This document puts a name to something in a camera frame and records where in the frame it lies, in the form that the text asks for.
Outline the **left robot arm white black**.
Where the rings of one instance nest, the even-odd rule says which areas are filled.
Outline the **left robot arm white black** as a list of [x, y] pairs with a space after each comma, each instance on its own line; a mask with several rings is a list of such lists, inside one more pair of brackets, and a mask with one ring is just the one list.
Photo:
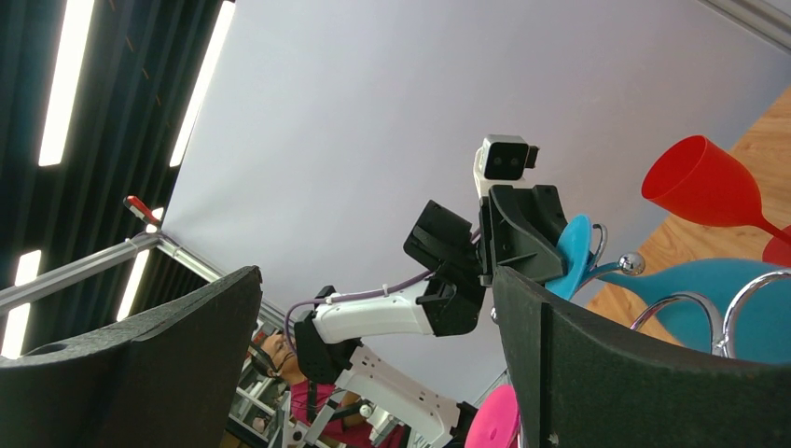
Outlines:
[[462, 446], [476, 409], [390, 366], [365, 339], [473, 331], [496, 269], [508, 267], [538, 284], [568, 273], [569, 261], [559, 249], [566, 226], [559, 192], [551, 185], [492, 186], [479, 203], [478, 229], [439, 203], [427, 203], [403, 245], [424, 273], [375, 293], [339, 295], [325, 288], [294, 325], [301, 371], [318, 384], [359, 395], [435, 447]]

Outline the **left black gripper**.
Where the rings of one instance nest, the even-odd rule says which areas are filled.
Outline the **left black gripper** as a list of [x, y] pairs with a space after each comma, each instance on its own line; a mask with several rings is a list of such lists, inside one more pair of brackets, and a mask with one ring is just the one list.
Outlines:
[[553, 185], [491, 187], [479, 200], [477, 251], [479, 282], [492, 285], [498, 268], [510, 268], [544, 285], [567, 274], [566, 256], [558, 248], [567, 219]]

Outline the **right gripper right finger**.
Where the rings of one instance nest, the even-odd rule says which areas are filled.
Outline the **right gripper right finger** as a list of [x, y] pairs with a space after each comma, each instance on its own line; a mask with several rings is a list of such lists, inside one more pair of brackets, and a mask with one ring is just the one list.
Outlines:
[[529, 447], [786, 447], [790, 370], [669, 344], [499, 268], [493, 302]]

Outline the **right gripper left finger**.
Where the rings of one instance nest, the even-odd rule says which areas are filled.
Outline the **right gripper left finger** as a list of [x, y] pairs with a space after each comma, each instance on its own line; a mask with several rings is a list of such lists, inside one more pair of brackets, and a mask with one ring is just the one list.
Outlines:
[[257, 322], [243, 267], [186, 296], [1, 363], [5, 447], [216, 447]]

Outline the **red plastic wine glass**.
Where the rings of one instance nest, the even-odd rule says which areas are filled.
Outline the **red plastic wine glass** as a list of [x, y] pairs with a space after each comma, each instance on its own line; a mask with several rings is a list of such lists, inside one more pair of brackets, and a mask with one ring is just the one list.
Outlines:
[[763, 230], [772, 239], [762, 260], [790, 265], [790, 231], [765, 216], [756, 179], [704, 135], [685, 137], [665, 150], [645, 174], [641, 194], [669, 213], [702, 226]]

